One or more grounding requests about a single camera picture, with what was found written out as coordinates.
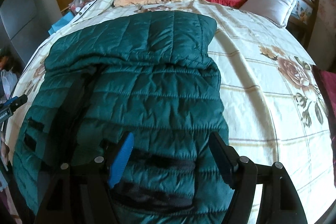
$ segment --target plaid bedspread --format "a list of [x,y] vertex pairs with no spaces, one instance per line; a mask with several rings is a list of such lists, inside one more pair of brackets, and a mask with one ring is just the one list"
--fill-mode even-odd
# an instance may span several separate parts
[[[284,164],[300,196],[308,223],[315,223],[336,199],[333,154],[325,102],[311,73],[313,60],[285,29],[252,13],[182,0],[155,5],[111,7],[99,0],[80,19],[46,41],[22,75],[14,95],[28,103],[9,120],[6,143],[11,160],[19,128],[44,77],[44,59],[61,36],[103,21],[156,10],[182,10],[210,16],[217,31],[209,56],[221,72],[220,95],[229,143],[253,162]],[[262,186],[250,216],[255,223]]]

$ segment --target silver bolt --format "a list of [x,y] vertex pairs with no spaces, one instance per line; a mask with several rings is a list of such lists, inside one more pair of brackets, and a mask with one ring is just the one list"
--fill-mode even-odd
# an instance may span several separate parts
[[102,157],[102,156],[98,156],[97,158],[95,158],[95,160],[94,160],[96,163],[101,163],[101,162],[103,162],[104,161],[104,157]]
[[67,163],[63,163],[63,164],[61,165],[61,169],[62,169],[62,170],[68,169],[68,167],[69,167],[69,165],[68,165]]
[[240,160],[241,162],[243,162],[243,163],[248,163],[248,162],[249,162],[249,158],[248,158],[248,157],[245,157],[245,156],[241,156],[241,157],[239,158],[239,160]]
[[279,168],[279,169],[281,169],[283,167],[282,163],[278,162],[278,161],[274,165],[275,165],[276,168]]

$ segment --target refrigerator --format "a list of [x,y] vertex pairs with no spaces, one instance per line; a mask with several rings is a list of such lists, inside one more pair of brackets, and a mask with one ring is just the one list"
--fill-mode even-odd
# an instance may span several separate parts
[[26,65],[49,36],[38,16],[34,0],[4,0],[0,16],[13,47]]

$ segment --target folded green puffer vest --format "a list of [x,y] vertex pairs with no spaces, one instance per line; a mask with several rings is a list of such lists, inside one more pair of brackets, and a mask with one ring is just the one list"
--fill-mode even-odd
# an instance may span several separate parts
[[219,96],[221,76],[207,47],[210,17],[147,12],[60,38],[45,60],[45,80],[20,129],[13,171],[37,213],[68,135],[53,123],[69,89],[91,68],[104,66],[78,127],[72,165],[103,155],[102,143],[135,137],[122,179],[111,191],[120,223],[220,223],[233,191],[207,146],[218,131],[228,143]]

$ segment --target wooden chair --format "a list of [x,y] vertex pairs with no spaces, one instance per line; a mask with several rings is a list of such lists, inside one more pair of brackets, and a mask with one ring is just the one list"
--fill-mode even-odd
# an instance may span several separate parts
[[293,14],[290,15],[286,29],[303,45],[307,50],[315,25],[320,0],[299,0],[312,8],[310,17],[306,22],[301,21]]

